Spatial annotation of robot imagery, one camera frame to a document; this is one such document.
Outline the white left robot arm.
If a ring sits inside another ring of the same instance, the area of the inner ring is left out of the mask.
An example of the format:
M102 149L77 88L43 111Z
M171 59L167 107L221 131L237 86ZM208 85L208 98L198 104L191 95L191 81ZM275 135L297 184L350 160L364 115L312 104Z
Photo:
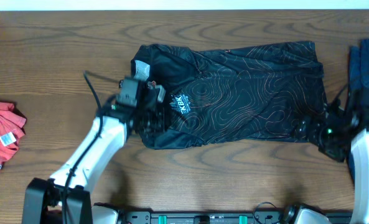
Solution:
M119 93L97 104L88 134L47 180L34 178L25 191L23 223L125 223L125 214L92 204L91 193L130 134L164 131L166 90L156 82L126 77Z

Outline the black patterned shirt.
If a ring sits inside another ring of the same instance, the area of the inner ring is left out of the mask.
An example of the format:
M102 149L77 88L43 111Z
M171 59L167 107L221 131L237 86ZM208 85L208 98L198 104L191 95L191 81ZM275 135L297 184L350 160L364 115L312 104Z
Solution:
M294 142L306 116L324 113L324 69L312 41L194 51L143 45L131 74L165 91L166 127L143 134L151 149L255 139Z

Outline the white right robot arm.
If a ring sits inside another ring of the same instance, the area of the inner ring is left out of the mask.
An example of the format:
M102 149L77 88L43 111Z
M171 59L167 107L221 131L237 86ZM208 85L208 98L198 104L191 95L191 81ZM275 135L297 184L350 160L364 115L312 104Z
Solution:
M334 99L323 115L304 117L294 137L337 162L352 159L355 192L349 222L369 223L369 89L351 92L345 108Z

